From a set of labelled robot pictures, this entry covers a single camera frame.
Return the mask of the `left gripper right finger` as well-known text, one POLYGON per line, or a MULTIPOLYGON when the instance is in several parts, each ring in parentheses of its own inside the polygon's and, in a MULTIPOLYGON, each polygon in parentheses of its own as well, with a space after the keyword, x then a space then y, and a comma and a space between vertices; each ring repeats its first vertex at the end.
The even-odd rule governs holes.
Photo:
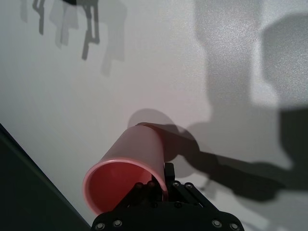
POLYGON ((218 212, 218 209, 192 183, 182 184, 175 180, 175 170, 172 163, 165 163, 164 174, 169 201, 202 207, 213 213, 218 212))

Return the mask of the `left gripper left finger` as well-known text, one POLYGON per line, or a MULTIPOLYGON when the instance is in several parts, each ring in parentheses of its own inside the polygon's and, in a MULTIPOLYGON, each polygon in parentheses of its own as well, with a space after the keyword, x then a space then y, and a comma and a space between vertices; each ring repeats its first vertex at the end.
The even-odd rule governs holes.
POLYGON ((113 211, 134 211, 157 208, 164 202, 165 197, 161 186, 154 181, 147 183, 137 182, 130 191, 120 200, 113 211))

